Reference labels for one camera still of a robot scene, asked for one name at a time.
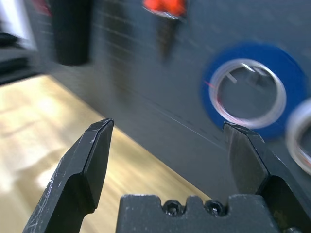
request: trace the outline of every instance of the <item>scratch on gripper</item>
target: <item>scratch on gripper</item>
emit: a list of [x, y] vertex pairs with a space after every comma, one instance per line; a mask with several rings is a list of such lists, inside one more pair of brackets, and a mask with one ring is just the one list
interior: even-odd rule
[[25, 227], [25, 230], [28, 229], [28, 228], [34, 227], [34, 226], [36, 226], [37, 224], [38, 224], [38, 223], [28, 225], [28, 226]]
[[78, 147], [79, 147], [79, 144], [80, 144], [80, 142], [81, 142], [83, 136], [84, 136], [84, 134], [81, 135], [80, 140], [79, 140], [79, 142], [78, 142], [78, 145], [77, 145], [76, 149], [74, 150], [73, 154], [76, 153], [76, 151], [77, 151], [77, 149], [78, 149]]

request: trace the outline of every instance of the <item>screw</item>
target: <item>screw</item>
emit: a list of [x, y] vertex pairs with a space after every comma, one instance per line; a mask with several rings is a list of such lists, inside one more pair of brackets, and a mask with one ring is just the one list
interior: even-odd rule
[[163, 211], [169, 216], [176, 217], [184, 213], [184, 208], [178, 201], [168, 200], [163, 205]]
[[214, 217], [222, 217], [225, 215], [225, 208], [219, 201], [208, 200], [205, 202], [204, 208]]
[[291, 227], [285, 230], [284, 233], [302, 233], [297, 227]]

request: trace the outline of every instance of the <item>pegboard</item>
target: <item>pegboard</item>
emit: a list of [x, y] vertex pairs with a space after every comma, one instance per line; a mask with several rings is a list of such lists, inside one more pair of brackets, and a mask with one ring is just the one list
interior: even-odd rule
[[[200, 83], [213, 57], [243, 40], [273, 43], [311, 77], [308, 0], [191, 0], [168, 59], [157, 18], [141, 0], [94, 0], [91, 62], [53, 61], [51, 19], [25, 0], [42, 66], [64, 86], [207, 195], [225, 201], [236, 189], [222, 132], [205, 113]], [[311, 177], [293, 162], [284, 138], [270, 148], [311, 197]]]

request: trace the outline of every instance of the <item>blue tape roll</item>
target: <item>blue tape roll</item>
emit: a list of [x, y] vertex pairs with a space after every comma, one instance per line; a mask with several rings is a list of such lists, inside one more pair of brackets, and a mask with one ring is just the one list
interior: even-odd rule
[[287, 102], [279, 119], [261, 129], [254, 129], [263, 138], [274, 138], [284, 132], [286, 121], [292, 110], [307, 98], [306, 76], [297, 62], [280, 48], [260, 43], [243, 43], [222, 52], [204, 73], [202, 98], [205, 110], [216, 126], [222, 128], [224, 119], [214, 108], [209, 98], [210, 80], [214, 72], [224, 63], [234, 59], [251, 59], [262, 63], [274, 72], [286, 90]]

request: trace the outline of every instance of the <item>hanging tool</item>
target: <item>hanging tool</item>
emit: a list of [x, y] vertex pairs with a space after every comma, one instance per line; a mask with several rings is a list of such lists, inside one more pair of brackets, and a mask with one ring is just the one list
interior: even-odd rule
[[145, 0], [144, 7], [158, 16], [157, 35], [162, 56], [172, 48], [177, 26], [186, 13], [185, 0]]

